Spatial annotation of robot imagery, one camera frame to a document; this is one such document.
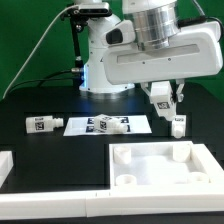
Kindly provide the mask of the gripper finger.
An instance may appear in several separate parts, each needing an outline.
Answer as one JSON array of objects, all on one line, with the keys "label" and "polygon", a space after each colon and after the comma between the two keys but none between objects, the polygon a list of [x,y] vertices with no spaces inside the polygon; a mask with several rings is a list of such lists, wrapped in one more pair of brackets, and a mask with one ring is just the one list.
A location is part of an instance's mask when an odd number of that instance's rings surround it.
[{"label": "gripper finger", "polygon": [[178,79],[176,81],[176,100],[178,102],[182,102],[184,99],[184,94],[183,94],[184,86],[185,86],[184,79]]},{"label": "gripper finger", "polygon": [[146,93],[146,95],[151,99],[151,92],[149,90],[148,83],[140,83],[141,89]]}]

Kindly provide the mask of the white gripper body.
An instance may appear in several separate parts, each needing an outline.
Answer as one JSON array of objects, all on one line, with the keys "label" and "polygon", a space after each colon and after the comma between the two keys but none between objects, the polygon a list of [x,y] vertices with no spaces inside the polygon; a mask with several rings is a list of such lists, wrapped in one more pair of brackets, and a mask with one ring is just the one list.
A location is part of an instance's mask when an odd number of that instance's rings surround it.
[{"label": "white gripper body", "polygon": [[135,43],[112,46],[103,55],[111,84],[146,83],[216,75],[223,67],[216,21],[184,27],[169,46],[140,51]]}]

